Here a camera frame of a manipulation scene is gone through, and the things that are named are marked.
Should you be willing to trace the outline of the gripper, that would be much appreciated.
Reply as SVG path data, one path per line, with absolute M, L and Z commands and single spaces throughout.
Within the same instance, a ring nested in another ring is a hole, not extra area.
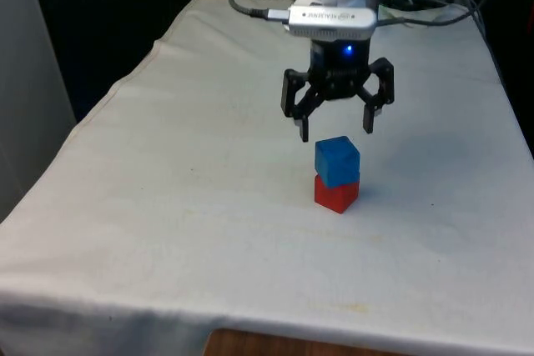
M 286 69 L 280 106 L 287 118 L 300 129 L 303 143 L 309 141 L 309 117 L 324 102 L 357 95 L 365 104 L 363 129 L 372 134 L 375 117 L 385 105 L 395 101 L 394 67 L 387 58 L 369 64 L 370 39 L 364 41 L 315 40 L 310 43 L 310 67 L 300 73 Z M 369 93 L 364 82 L 375 75 L 379 80 L 376 94 Z M 296 94 L 306 84 L 310 87 L 297 103 Z

